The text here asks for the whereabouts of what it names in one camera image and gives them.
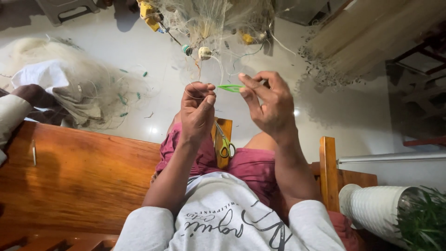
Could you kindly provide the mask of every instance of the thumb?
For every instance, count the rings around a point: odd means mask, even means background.
[[[215,96],[208,95],[203,100],[203,102],[201,102],[201,104],[198,106],[196,113],[204,115],[214,108],[214,104],[215,104]]]
[[[240,95],[245,99],[245,102],[248,104],[249,112],[251,114],[251,118],[260,117],[262,113],[262,109],[260,108],[259,98],[254,93],[254,91],[247,87],[242,87],[239,89]]]

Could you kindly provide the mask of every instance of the scissors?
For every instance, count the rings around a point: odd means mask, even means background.
[[[221,127],[218,125],[217,121],[215,122],[215,127],[217,128],[217,130],[219,131],[219,133],[222,135],[222,139],[223,139],[223,146],[220,149],[220,156],[222,158],[227,158],[229,157],[233,157],[235,154],[235,146],[234,144],[232,144],[224,135],[223,130],[221,129]],[[231,147],[234,149],[234,154],[231,155]]]

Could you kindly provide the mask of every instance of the green netting needle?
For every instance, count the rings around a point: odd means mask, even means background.
[[[243,85],[238,84],[222,84],[217,86],[218,88],[222,88],[223,90],[229,91],[229,92],[240,92],[239,89],[244,87]]]

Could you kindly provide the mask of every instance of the fingernail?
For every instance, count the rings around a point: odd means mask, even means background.
[[[206,101],[211,104],[214,105],[215,104],[215,97],[214,96],[207,96]]]
[[[246,96],[248,96],[248,92],[246,91],[246,88],[245,87],[242,87],[242,88],[240,88],[239,89],[239,92],[240,92],[240,95],[242,95],[242,97],[246,97]]]

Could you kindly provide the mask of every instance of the green plant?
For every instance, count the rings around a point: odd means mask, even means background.
[[[446,251],[446,193],[422,187],[424,197],[398,207],[395,227],[412,251]]]

